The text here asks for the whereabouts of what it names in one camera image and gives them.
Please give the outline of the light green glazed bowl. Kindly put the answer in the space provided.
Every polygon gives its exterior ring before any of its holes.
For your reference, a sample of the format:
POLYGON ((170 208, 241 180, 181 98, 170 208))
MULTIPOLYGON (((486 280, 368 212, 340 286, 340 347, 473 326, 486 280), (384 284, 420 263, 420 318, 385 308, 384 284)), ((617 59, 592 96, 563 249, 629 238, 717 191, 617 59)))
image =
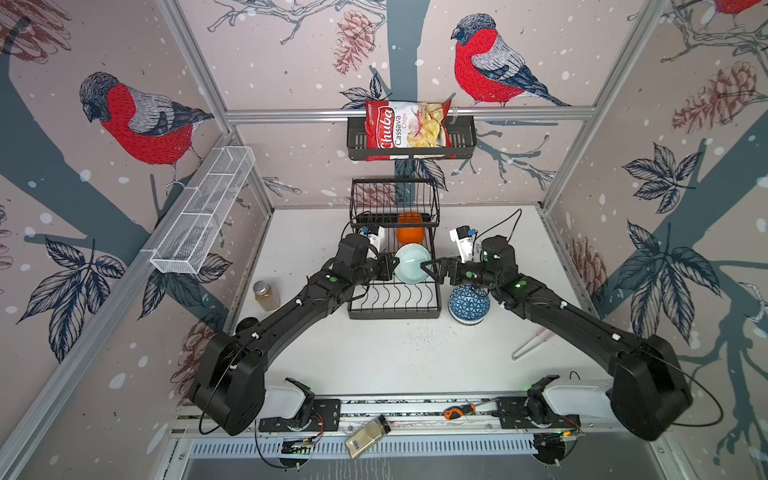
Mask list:
POLYGON ((398 265, 395 267, 395 276, 405 284, 415 285, 425 281, 428 273, 421 268, 421 264, 429 262, 431 255, 429 250, 416 243, 402 246, 395 254, 398 265))

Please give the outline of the blue patterned bowl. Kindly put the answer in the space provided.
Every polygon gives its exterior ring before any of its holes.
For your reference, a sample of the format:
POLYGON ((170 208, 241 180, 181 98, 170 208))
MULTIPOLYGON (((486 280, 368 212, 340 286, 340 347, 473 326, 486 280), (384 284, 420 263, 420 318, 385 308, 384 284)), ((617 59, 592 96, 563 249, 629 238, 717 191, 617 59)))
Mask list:
POLYGON ((490 311, 490 296, 485 289, 471 285, 456 286, 450 293, 448 308, 451 317, 460 324, 474 326, 490 311))

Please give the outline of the orange glass bowl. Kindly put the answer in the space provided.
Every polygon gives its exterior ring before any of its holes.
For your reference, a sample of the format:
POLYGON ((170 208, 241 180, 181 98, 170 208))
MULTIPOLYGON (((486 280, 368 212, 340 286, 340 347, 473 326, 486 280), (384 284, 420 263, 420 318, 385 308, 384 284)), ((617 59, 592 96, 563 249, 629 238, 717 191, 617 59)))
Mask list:
POLYGON ((398 217, 396 228, 397 240, 403 244, 421 244, 425 238, 422 226, 422 216, 419 212, 403 212, 398 217))

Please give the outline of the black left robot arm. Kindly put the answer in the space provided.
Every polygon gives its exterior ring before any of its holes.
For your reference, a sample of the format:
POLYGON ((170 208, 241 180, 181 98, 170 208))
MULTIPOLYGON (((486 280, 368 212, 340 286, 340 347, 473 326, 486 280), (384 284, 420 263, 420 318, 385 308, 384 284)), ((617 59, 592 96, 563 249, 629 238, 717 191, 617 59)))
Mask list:
POLYGON ((367 237, 347 235, 336 255, 307 278, 293 299, 263 321, 233 335, 219 332, 209 340, 188 399, 226 433, 241 433, 265 404, 265 374, 280 353, 351 301, 357 287, 390 279, 399 263, 394 254, 378 252, 367 237))

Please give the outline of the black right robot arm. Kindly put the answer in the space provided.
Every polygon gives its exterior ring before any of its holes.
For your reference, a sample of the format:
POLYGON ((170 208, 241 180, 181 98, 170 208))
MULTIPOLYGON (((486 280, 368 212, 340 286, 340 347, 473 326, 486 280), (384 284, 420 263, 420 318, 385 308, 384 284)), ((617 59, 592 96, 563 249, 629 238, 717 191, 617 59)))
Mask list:
POLYGON ((478 262, 443 257, 420 264, 437 282, 486 289, 506 310, 553 332, 613 378, 610 411, 643 440, 661 436, 693 404, 677 355, 668 341, 643 339, 564 301, 541 281, 521 273, 515 249, 502 236, 482 242, 478 262))

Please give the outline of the small jar with brown contents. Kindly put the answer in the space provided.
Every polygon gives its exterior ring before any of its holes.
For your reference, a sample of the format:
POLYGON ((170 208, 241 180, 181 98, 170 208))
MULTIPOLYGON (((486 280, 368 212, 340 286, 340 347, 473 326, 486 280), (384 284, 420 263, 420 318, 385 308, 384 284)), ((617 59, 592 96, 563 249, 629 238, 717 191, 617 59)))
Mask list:
POLYGON ((266 312, 277 310, 281 301, 275 288, 265 280, 258 280, 253 284, 254 298, 258 305, 266 312))

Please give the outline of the red cassava chips bag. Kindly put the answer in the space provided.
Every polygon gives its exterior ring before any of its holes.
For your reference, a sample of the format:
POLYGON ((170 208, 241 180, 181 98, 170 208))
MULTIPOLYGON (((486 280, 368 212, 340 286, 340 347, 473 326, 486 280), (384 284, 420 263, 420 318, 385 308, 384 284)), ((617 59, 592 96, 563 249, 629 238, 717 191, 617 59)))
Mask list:
POLYGON ((451 147, 442 103, 367 100, 365 131, 369 150, 451 147))

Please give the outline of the beige electronic box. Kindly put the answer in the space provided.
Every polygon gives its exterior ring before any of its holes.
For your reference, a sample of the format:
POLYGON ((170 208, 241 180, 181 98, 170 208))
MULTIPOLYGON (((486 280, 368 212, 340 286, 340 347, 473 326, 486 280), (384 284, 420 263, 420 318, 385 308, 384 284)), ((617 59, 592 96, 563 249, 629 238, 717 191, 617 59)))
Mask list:
POLYGON ((352 459, 360 457, 388 435, 390 431, 390 424, 383 415, 379 415, 372 419, 345 440, 345 446, 350 457, 352 459))

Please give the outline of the black wall basket shelf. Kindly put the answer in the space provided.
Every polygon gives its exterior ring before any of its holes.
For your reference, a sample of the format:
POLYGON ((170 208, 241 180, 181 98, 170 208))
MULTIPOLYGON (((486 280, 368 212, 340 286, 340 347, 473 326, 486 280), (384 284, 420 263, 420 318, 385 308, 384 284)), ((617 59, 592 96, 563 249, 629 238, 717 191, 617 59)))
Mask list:
POLYGON ((393 124, 370 127, 364 118, 351 118, 347 124, 347 149, 351 160, 446 160, 471 158, 477 145, 472 116, 447 119, 443 124, 424 124, 417 132, 393 124))

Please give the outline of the orange handled screwdriver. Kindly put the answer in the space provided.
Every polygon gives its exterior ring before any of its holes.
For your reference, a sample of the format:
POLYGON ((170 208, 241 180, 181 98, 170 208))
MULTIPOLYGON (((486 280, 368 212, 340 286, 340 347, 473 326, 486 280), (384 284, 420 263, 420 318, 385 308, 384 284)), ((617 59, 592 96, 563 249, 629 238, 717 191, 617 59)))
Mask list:
POLYGON ((462 417, 472 415, 476 412, 476 405, 474 403, 465 403, 461 405, 453 405, 443 411, 443 417, 447 421, 457 420, 462 417))

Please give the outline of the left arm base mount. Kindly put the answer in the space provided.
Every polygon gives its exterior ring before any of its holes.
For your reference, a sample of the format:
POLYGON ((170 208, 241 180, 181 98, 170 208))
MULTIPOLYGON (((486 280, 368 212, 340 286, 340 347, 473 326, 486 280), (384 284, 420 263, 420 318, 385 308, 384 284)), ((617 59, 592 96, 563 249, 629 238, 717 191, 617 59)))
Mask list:
POLYGON ((336 432, 340 410, 339 399, 318 398, 307 385, 286 377, 266 388, 255 425, 265 433, 336 432))

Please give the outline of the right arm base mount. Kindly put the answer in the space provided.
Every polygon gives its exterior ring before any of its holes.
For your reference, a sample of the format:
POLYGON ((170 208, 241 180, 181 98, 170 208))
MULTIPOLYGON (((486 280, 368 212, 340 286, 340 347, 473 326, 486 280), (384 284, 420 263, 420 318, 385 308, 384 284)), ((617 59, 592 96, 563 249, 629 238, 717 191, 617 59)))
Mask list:
POLYGON ((524 394, 497 398, 494 413, 504 430, 537 431, 533 433, 533 457, 546 466, 557 467, 571 454, 583 434, 578 415, 556 413, 545 400, 545 388, 559 379, 559 375, 548 375, 524 394))

